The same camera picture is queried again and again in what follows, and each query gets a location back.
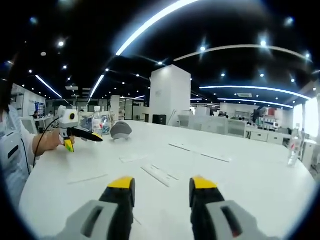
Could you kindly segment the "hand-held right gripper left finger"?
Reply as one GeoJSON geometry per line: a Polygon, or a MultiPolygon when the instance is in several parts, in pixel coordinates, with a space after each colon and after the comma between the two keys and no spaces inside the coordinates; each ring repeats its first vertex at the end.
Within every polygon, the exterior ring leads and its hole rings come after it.
{"type": "Polygon", "coordinates": [[[128,240],[134,222],[135,179],[118,178],[108,184],[99,200],[91,200],[74,212],[58,240],[128,240]]]}

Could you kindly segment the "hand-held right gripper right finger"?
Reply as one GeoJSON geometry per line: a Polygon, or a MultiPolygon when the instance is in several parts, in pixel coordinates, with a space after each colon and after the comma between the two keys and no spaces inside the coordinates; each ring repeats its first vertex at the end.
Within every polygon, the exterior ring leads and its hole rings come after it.
{"type": "Polygon", "coordinates": [[[256,219],[233,200],[225,200],[217,184],[202,176],[189,181],[190,222],[196,240],[259,240],[256,219]]]}

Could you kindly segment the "person's left hand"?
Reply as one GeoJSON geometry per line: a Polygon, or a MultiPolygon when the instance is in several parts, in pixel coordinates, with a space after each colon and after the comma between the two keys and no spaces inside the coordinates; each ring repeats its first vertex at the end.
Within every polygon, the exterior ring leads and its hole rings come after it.
{"type": "Polygon", "coordinates": [[[47,151],[53,151],[58,146],[63,145],[60,136],[60,130],[54,129],[43,135],[38,135],[34,139],[34,154],[43,155],[47,151]]]}

